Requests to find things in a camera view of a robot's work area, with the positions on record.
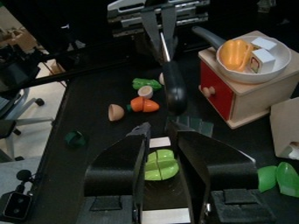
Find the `red drawer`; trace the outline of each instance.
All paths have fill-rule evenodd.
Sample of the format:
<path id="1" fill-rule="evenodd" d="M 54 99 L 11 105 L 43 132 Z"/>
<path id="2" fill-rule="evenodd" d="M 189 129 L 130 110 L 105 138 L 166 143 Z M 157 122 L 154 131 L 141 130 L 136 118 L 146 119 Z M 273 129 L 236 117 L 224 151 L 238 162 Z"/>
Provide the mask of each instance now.
<path id="1" fill-rule="evenodd" d="M 232 108 L 233 92 L 202 61 L 200 61 L 200 91 L 226 121 Z"/>

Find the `chair wheel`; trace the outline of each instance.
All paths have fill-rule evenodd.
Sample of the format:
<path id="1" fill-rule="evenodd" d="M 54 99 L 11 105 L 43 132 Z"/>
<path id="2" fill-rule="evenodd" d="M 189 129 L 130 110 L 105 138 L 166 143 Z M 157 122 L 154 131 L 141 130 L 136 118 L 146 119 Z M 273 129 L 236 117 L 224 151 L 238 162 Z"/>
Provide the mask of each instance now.
<path id="1" fill-rule="evenodd" d="M 14 130 L 13 130 L 13 133 L 14 133 L 17 136 L 19 136 L 19 135 L 22 134 L 22 132 L 21 132 L 18 129 L 14 129 Z"/>
<path id="2" fill-rule="evenodd" d="M 23 160 L 23 157 L 15 157 L 14 158 L 14 161 L 22 161 Z"/>
<path id="3" fill-rule="evenodd" d="M 42 106 L 43 105 L 43 100 L 41 98 L 35 99 L 34 103 L 38 105 L 38 106 Z"/>

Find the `black table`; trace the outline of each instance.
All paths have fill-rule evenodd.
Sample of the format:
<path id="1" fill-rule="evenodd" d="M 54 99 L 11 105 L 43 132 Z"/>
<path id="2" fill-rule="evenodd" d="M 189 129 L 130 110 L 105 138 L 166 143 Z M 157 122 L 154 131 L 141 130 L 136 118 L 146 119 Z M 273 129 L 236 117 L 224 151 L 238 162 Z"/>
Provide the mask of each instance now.
<path id="1" fill-rule="evenodd" d="M 245 152 L 256 160 L 257 168 L 286 161 L 299 171 L 297 161 L 274 156 L 268 116 L 233 130 L 222 122 L 197 89 L 200 63 L 196 54 L 188 52 L 177 59 L 189 97 L 184 115 L 213 123 L 212 137 Z M 164 137 L 168 114 L 162 90 L 158 90 L 152 98 L 160 104 L 157 112 L 125 114 L 118 122 L 107 120 L 107 105 L 114 103 L 123 107 L 136 97 L 132 79 L 157 79 L 160 72 L 158 67 L 142 69 L 128 64 L 79 76 L 69 82 L 41 157 L 41 180 L 31 187 L 33 204 L 25 223 L 86 223 L 83 175 L 97 154 L 142 122 L 150 123 L 152 137 Z M 65 135 L 73 130 L 79 131 L 87 139 L 87 144 L 77 149 L 69 148 L 63 142 Z M 280 194 L 277 187 L 262 195 L 274 212 L 276 223 L 297 223 L 299 199 Z M 148 209 L 161 208 L 158 204 L 154 207 L 148 197 L 144 206 Z M 95 223 L 94 217 L 87 223 Z"/>

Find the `wall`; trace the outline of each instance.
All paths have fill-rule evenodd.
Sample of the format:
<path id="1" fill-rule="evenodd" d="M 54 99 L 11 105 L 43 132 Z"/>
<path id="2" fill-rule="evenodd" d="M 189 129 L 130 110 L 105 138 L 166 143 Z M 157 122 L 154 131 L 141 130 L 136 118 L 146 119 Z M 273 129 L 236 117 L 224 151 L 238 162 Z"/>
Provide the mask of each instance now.
<path id="1" fill-rule="evenodd" d="M 0 7 L 0 28 L 2 29 L 10 29 L 19 28 L 22 25 L 15 20 L 15 18 L 11 16 L 7 9 L 2 6 Z"/>

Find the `wooden box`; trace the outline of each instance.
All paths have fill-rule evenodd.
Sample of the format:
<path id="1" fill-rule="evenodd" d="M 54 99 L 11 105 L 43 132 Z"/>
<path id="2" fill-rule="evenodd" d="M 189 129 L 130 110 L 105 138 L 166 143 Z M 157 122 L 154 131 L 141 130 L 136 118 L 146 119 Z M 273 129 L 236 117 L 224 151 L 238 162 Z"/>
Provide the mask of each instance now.
<path id="1" fill-rule="evenodd" d="M 265 36 L 258 31 L 246 35 Z M 221 74 L 213 48 L 198 52 L 200 91 L 232 129 L 266 115 L 273 104 L 289 99 L 299 81 L 299 54 L 292 50 L 290 54 L 290 62 L 277 77 L 260 84 L 244 84 Z"/>

